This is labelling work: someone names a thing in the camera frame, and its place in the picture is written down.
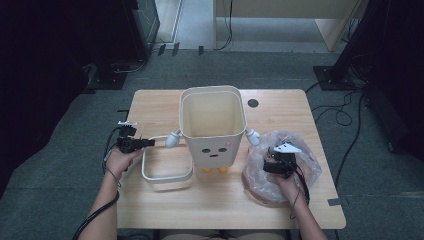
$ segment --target plastic container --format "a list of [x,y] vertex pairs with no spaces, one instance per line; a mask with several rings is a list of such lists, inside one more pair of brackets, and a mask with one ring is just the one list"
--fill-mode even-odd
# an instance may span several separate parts
[[196,167],[233,165],[246,130],[238,89],[212,86],[185,90],[180,99],[180,130]]

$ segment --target gray carpet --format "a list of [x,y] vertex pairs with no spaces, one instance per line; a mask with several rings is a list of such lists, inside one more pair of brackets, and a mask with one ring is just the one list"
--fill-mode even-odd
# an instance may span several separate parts
[[[314,65],[333,65],[337,54],[205,52],[180,50],[153,54],[127,76],[120,91],[80,95],[58,124],[51,141],[14,172],[0,200],[0,239],[70,239],[83,221],[102,178],[101,158],[109,132],[125,118],[138,89],[185,89],[233,85],[239,89],[308,89],[316,83]],[[311,89],[311,108],[340,105],[348,92]],[[354,140],[361,111],[361,131],[340,175],[339,195],[347,220],[340,239],[424,239],[424,163],[394,155],[372,109],[360,93],[344,110],[324,113],[317,128],[333,175]],[[313,112],[318,118],[325,108]],[[151,230],[142,230],[151,234]],[[326,230],[329,239],[335,232]]]

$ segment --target transparent plastic bag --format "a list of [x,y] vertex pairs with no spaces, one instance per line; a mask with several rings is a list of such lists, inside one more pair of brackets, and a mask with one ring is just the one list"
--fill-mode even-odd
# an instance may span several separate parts
[[243,169],[242,179],[245,190],[262,204],[278,204],[286,201],[279,186],[269,180],[270,173],[263,170],[264,156],[269,147],[276,147],[283,141],[288,141],[301,150],[295,153],[296,163],[302,169],[308,188],[321,174],[322,170],[315,155],[297,133],[276,130],[261,135],[260,140],[259,145],[249,147],[248,161]]

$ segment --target person's right hand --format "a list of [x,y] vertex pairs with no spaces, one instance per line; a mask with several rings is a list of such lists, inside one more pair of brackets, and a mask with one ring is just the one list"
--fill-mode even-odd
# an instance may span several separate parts
[[277,185],[280,187],[281,193],[290,202],[290,205],[293,206],[294,202],[296,201],[296,198],[298,198],[298,200],[304,199],[303,193],[299,193],[301,189],[299,189],[299,187],[297,186],[294,179],[294,175],[287,179],[284,179],[278,174],[273,175],[275,183],[277,183]]

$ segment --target floor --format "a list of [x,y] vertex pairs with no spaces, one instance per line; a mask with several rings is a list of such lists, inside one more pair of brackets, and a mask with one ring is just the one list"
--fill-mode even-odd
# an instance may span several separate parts
[[[156,4],[161,21],[158,36],[161,32],[172,31],[172,38],[168,38],[172,40],[164,41],[158,37],[157,46],[165,43],[167,48],[172,48],[173,44],[179,43],[180,49],[198,49],[199,46],[214,49],[213,1],[156,0]],[[218,19],[218,49],[229,37],[229,21],[229,18]],[[231,26],[232,41],[225,51],[329,52],[313,19],[232,18]],[[344,46],[341,41],[335,52],[341,52]]]

